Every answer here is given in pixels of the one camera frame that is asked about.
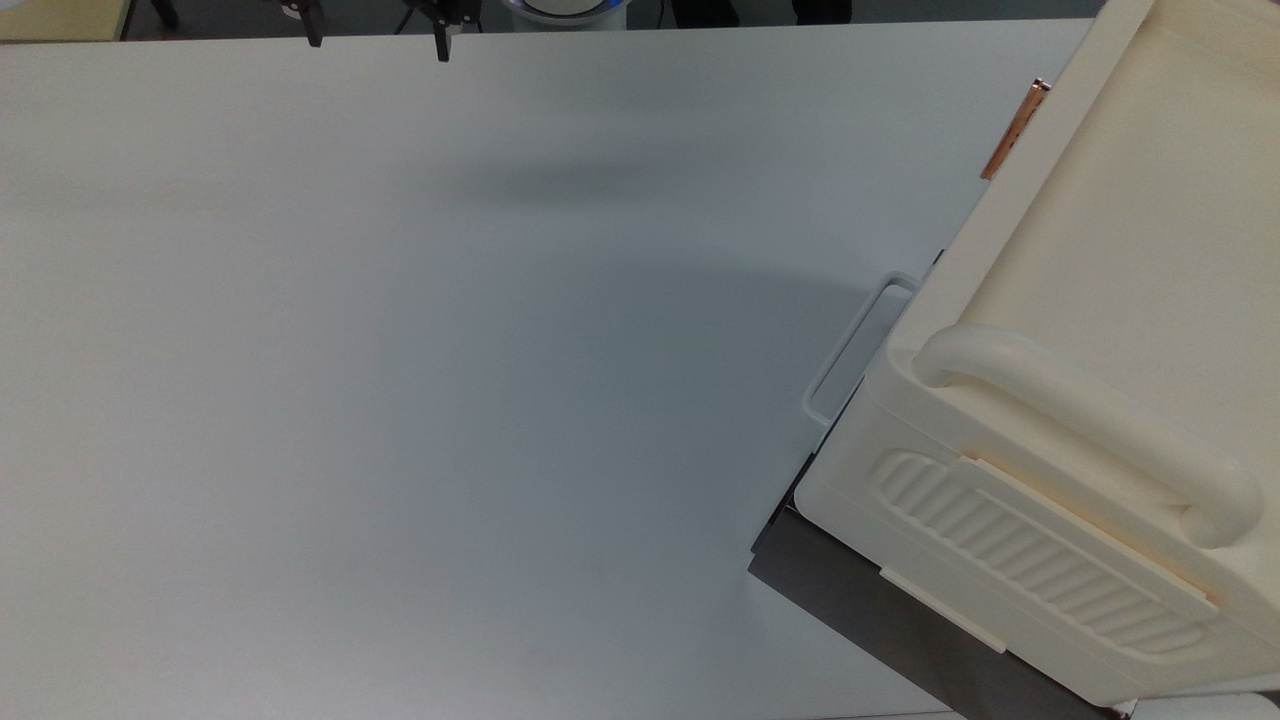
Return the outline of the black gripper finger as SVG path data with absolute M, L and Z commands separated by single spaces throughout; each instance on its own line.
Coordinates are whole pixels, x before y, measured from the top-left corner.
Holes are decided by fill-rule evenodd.
M 282 12 L 297 19 L 310 47 L 320 47 L 325 37 L 325 14 L 319 0 L 280 0 Z
M 406 13 L 398 24 L 398 35 L 402 35 L 410 20 L 415 15 L 428 19 L 431 28 L 436 58 L 445 63 L 452 56 L 452 38 L 461 33 L 465 26 L 474 26 L 480 29 L 483 1 L 403 1 Z

